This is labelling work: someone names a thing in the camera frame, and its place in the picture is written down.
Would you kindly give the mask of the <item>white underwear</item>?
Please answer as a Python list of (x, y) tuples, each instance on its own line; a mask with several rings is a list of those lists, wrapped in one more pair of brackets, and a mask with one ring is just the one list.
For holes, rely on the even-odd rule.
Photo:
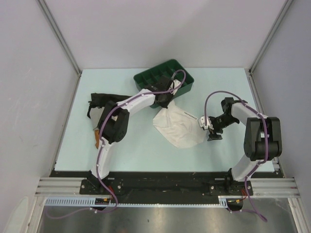
[(177, 107), (171, 101), (153, 118), (153, 126), (175, 147), (186, 149), (201, 144), (206, 132), (200, 128), (198, 118)]

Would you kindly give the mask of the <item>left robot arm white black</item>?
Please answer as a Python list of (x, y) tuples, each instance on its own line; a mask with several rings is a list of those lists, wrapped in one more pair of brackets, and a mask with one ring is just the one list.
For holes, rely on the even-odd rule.
[(155, 103), (168, 107), (181, 85), (182, 81), (175, 77), (163, 76), (155, 84), (146, 85), (133, 96), (91, 94), (87, 117), (92, 122), (97, 155), (87, 181), (95, 193), (110, 191), (104, 178), (110, 172), (112, 149), (125, 137), (130, 116)]

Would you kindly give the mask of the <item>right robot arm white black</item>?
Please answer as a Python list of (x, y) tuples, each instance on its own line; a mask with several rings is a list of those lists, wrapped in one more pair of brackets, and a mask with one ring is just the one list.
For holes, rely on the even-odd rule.
[(209, 132), (208, 141), (221, 140), (224, 128), (234, 123), (245, 126), (244, 155), (228, 171), (224, 182), (225, 191), (235, 195), (261, 165), (281, 155), (281, 124), (279, 118), (263, 115), (243, 100), (224, 98), (221, 107), (221, 115), (213, 117), (204, 113), (199, 124)]

